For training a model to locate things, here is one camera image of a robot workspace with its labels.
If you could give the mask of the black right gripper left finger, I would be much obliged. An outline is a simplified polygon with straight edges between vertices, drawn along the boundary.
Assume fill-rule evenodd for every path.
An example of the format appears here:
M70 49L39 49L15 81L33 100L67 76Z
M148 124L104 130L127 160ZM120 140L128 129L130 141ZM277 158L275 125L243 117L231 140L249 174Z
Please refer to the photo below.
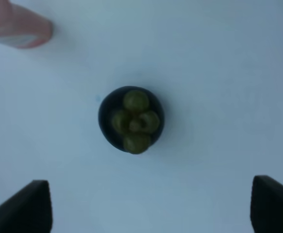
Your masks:
M0 205L0 233L49 233L52 203L49 182L34 180Z

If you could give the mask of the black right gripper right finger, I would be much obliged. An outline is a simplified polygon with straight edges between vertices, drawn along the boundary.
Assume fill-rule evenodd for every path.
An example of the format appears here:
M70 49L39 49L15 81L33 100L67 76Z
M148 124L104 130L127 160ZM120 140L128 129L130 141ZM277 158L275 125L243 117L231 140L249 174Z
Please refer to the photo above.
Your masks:
M250 220L255 233L283 233L283 185L270 176L253 179Z

